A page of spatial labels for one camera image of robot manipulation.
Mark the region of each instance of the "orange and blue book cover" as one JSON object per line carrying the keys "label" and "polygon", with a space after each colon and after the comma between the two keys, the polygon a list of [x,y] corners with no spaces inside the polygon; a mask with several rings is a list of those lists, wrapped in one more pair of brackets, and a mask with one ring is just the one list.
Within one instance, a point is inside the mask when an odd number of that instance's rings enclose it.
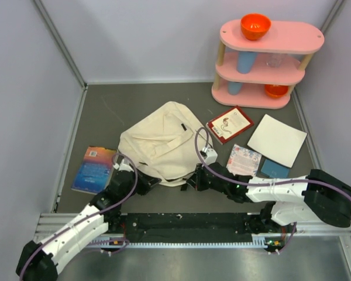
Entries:
{"label": "orange and blue book cover", "polygon": [[71,189],[98,194],[108,184],[117,150],[89,146]]}

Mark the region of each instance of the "red book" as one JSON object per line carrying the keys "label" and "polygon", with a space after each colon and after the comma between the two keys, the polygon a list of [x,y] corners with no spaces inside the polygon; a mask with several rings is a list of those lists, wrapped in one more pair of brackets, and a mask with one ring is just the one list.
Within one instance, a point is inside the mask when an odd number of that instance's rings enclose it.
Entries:
{"label": "red book", "polygon": [[206,124],[207,129],[222,145],[252,126],[253,121],[239,106],[229,109]]}

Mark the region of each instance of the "scratch on table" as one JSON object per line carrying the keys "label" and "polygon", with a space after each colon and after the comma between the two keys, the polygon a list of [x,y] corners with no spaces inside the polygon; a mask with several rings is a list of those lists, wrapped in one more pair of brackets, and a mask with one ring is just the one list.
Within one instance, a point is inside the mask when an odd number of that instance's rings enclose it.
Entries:
{"label": "scratch on table", "polygon": [[113,113],[113,115],[116,116],[116,118],[117,118],[118,120],[120,120],[120,122],[122,123],[122,125],[125,126],[125,122],[117,115],[117,113],[116,113],[114,110],[112,110],[112,108],[110,108],[110,107],[108,106],[108,104],[106,103],[104,97],[105,97],[104,95],[101,96],[101,100],[103,101],[103,103],[104,103],[105,107],[107,108],[107,110],[109,110],[111,113]]}

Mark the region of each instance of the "shelf tier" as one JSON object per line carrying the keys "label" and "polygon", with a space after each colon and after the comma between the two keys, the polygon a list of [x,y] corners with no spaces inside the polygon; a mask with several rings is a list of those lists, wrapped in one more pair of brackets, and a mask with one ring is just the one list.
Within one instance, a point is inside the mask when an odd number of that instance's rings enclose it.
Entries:
{"label": "shelf tier", "polygon": [[309,23],[279,20],[273,20],[268,32],[256,41],[244,37],[240,19],[231,20],[221,27],[220,38],[233,50],[285,54],[313,54],[325,41],[322,32]]}
{"label": "shelf tier", "polygon": [[238,53],[227,52],[223,64],[216,64],[216,71],[225,80],[244,83],[294,85],[303,79],[305,71],[297,69],[300,64],[297,59],[287,55],[279,67],[270,67],[266,64],[269,55],[258,54],[251,71],[242,74],[236,69]]}
{"label": "shelf tier", "polygon": [[221,79],[220,87],[214,90],[212,86],[212,96],[220,104],[238,105],[240,107],[255,107],[279,109],[290,101],[290,95],[282,98],[270,98],[265,94],[264,85],[245,83],[238,95],[228,93],[228,82]]}

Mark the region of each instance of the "transparent cup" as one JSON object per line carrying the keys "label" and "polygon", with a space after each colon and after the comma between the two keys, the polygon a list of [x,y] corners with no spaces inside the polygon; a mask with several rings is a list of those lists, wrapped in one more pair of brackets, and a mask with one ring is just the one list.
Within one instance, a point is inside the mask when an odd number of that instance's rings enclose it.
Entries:
{"label": "transparent cup", "polygon": [[267,58],[267,65],[270,67],[280,67],[286,54],[270,53]]}

